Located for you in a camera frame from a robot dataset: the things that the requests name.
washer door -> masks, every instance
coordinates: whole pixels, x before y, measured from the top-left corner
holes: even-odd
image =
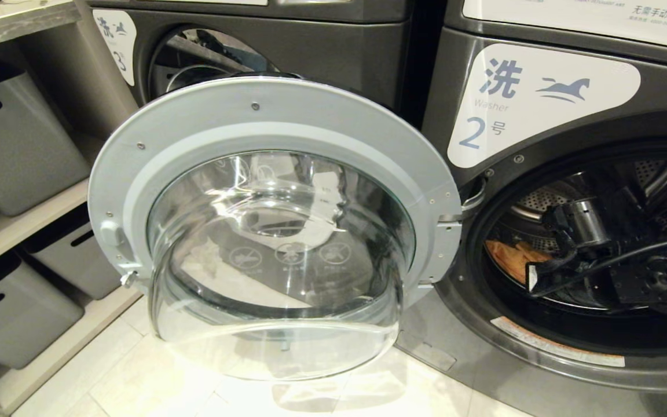
[[[93,169],[104,254],[153,329],[242,378],[300,380],[384,353],[448,270],[460,197],[413,127],[355,94],[245,76],[133,115]]]

number 2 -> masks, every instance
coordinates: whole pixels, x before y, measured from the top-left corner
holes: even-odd
[[[478,145],[475,145],[475,144],[470,143],[470,142],[472,142],[473,140],[476,140],[482,134],[482,132],[485,130],[485,121],[483,119],[479,118],[479,117],[471,117],[471,118],[468,119],[468,123],[469,122],[477,122],[478,123],[477,132],[475,132],[474,134],[471,135],[471,137],[468,137],[465,140],[460,140],[460,145],[467,146],[468,148],[480,149],[480,147]]]
[[[123,63],[122,58],[120,58],[120,54],[115,51],[113,51],[112,54],[115,56],[115,59],[117,59],[117,68],[120,68],[120,71],[125,71],[127,67],[125,67],[125,63]]]

